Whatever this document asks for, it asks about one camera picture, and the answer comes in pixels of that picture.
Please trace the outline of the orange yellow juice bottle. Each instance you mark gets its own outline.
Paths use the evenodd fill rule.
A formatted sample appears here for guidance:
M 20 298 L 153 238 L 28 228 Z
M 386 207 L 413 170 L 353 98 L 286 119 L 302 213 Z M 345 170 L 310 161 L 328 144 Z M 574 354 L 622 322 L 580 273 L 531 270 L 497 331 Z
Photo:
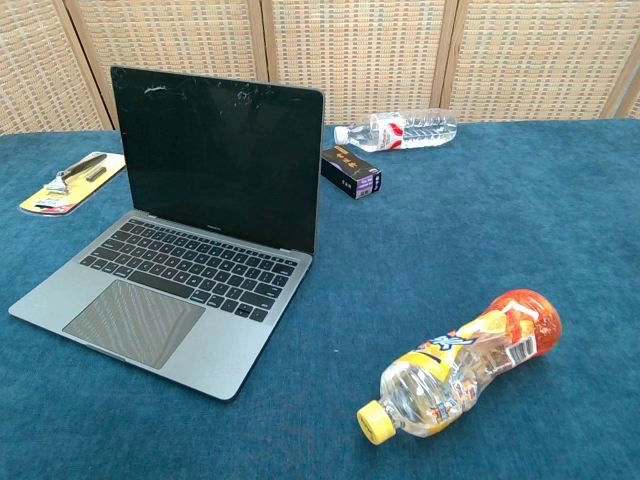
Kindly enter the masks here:
M 380 397 L 358 410 L 358 423 L 374 445 L 398 430 L 432 436 L 469 411 L 497 376 L 554 348 L 562 329 L 544 296 L 507 291 L 472 321 L 391 362 Z

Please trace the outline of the grey laptop computer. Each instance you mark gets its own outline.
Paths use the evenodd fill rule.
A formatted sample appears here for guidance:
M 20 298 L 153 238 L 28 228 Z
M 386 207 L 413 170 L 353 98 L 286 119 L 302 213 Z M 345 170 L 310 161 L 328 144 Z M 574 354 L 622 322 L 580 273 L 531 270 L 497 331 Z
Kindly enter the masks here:
M 313 260 L 323 94 L 110 74 L 133 208 L 10 313 L 232 399 Z

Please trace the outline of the clear water bottle red label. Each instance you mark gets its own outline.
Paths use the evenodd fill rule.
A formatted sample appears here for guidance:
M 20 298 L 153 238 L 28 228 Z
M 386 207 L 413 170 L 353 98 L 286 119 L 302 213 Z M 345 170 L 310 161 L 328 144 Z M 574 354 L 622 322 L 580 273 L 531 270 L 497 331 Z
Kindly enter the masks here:
M 354 145 L 366 152 L 436 147 L 457 134 L 455 115 L 427 108 L 369 114 L 348 126 L 334 128 L 336 145 Z

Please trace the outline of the razor in yellow blister pack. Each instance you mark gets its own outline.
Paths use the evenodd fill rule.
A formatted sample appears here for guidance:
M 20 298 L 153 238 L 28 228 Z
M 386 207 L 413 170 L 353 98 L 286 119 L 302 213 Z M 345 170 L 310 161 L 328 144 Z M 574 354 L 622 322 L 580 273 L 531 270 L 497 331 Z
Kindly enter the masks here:
M 25 213 L 61 216 L 73 211 L 126 166 L 122 154 L 94 151 L 59 171 L 20 205 Z

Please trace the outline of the blue table cloth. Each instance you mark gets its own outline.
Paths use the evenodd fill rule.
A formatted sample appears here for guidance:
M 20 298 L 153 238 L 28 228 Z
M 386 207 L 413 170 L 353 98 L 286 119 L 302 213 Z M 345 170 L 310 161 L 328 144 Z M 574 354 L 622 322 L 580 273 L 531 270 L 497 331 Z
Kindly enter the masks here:
M 640 120 L 463 124 L 371 156 L 381 189 L 319 190 L 316 257 L 241 391 L 220 402 L 9 315 L 131 207 L 19 204 L 115 131 L 0 137 L 0 480 L 640 480 Z M 357 410 L 420 342 L 530 288 L 548 354 L 445 431 L 374 446 Z

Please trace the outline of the black purple cardboard box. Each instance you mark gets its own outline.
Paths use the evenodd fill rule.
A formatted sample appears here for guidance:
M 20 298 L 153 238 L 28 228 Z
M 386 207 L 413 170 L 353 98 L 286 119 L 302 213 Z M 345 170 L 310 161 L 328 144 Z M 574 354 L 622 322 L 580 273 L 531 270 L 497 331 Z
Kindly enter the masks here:
M 321 174 L 353 199 L 380 190 L 382 172 L 341 146 L 321 152 Z

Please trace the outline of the woven wooden folding screen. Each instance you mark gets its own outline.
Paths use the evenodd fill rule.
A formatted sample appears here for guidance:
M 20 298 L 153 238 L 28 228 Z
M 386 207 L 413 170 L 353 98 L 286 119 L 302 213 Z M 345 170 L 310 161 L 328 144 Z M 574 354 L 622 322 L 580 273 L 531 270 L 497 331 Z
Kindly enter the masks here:
M 640 0 L 0 0 L 0 135 L 111 130 L 114 65 L 320 89 L 325 119 L 640 119 Z

